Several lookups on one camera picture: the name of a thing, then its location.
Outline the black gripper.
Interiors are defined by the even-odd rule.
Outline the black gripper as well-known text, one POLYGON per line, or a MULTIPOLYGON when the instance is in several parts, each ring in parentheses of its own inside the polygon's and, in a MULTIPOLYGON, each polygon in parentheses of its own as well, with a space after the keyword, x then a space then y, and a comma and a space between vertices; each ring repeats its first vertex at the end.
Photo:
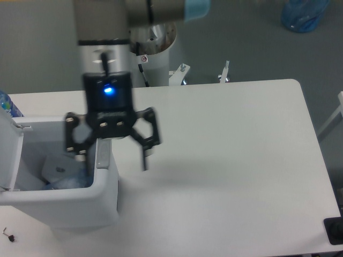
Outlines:
POLYGON ((96 138, 123 138, 130 135, 141 147, 143 171, 147 158, 161 144, 157 112, 153 107, 135 112, 129 72, 83 74, 87 114, 68 112, 64 117, 65 150, 93 176, 90 152, 96 138))

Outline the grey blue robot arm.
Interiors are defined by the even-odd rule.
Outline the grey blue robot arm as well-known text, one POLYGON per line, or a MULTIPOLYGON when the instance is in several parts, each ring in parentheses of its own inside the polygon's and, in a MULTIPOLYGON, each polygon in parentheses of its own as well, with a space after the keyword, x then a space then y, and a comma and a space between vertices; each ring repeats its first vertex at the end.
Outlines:
POLYGON ((74 1, 87 112, 64 118, 65 150, 88 164, 88 151, 99 139, 131 137, 143 158, 161 143, 156 112, 134 109, 130 35, 150 27, 206 16, 210 1, 74 1))

